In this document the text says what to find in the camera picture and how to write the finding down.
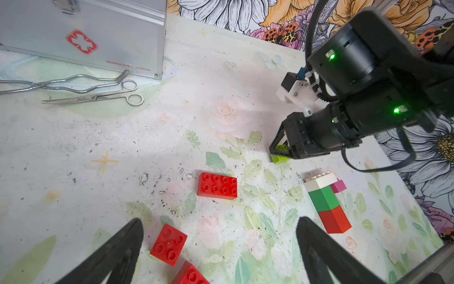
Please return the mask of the lime green lego brick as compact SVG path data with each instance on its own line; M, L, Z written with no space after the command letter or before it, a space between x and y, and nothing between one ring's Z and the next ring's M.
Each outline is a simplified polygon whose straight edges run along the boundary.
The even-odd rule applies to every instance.
M275 147L275 150L278 151L277 155L271 155L271 159L274 164L285 163L290 160L288 157L284 157L284 154L288 154L288 146L285 144L280 144Z

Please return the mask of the red tall lego brick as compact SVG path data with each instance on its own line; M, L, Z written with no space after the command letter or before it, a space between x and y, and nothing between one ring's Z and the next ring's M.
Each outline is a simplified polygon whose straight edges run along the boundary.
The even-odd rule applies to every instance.
M341 206L318 214L328 234L343 234L352 228Z

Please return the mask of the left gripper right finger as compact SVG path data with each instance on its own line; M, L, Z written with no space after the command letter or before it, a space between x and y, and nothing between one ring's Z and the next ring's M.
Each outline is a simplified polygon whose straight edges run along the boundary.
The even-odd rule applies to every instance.
M381 284L369 271L308 217L299 218L296 237L311 284Z

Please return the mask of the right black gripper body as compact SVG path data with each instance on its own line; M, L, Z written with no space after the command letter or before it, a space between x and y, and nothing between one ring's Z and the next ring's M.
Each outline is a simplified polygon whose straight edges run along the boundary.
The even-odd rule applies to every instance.
M328 106L308 118L302 112L293 112L281 125L292 145L294 159L324 156L362 143L346 113L335 106Z

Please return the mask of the white long lego brick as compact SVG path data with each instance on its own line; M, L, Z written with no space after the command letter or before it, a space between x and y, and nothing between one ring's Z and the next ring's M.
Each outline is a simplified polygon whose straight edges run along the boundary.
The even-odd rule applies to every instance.
M304 186L308 192L312 192L336 183L337 181L338 179L335 174L328 172L309 179L304 183Z

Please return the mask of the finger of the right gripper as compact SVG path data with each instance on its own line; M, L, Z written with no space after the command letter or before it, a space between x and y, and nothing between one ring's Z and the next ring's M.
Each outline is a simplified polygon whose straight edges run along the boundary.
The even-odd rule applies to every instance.
M269 152L273 156L294 159L293 148L283 125L280 126L274 140L271 142Z

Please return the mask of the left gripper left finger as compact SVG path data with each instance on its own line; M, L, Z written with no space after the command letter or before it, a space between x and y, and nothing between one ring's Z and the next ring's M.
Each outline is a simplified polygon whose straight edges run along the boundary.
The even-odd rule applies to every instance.
M144 237L139 218L128 222L79 266L61 278L59 284L130 284Z

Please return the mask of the pink lego brick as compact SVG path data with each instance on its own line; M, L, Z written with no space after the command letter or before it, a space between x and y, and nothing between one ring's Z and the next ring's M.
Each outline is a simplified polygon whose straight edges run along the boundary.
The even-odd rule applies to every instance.
M347 188L343 180L337 180L330 187L335 194L339 194Z

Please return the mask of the red long lego brick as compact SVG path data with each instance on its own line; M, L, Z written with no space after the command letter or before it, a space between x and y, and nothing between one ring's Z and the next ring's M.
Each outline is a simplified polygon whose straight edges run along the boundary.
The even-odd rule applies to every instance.
M197 196L234 200L238 197L237 178L202 172L199 175Z

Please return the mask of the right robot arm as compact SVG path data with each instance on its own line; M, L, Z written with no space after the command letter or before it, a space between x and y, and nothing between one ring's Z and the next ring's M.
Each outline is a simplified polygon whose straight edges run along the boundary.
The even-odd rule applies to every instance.
M290 114L270 145L272 155L307 159L345 152L363 138L396 129L408 160L416 158L404 127L433 131L441 115L454 113L454 26L410 44L374 7L367 8L313 49L317 4L309 24L306 64L281 83L285 95L296 87L327 103Z

